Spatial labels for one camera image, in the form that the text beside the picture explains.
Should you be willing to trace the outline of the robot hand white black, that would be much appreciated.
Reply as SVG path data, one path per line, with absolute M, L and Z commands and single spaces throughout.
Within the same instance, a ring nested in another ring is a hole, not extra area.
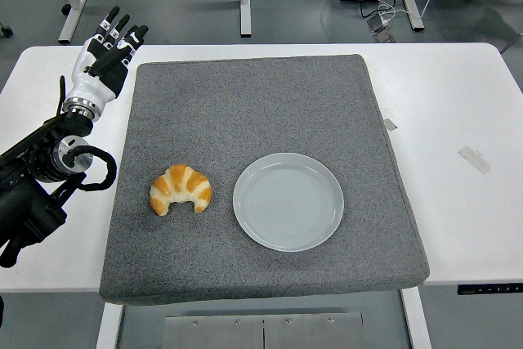
M 67 96 L 69 101 L 79 97 L 101 108 L 122 91 L 128 66 L 149 27 L 133 25 L 125 30 L 128 14 L 113 25 L 118 13 L 119 7 L 113 7 L 83 44 L 72 73 L 74 87 Z

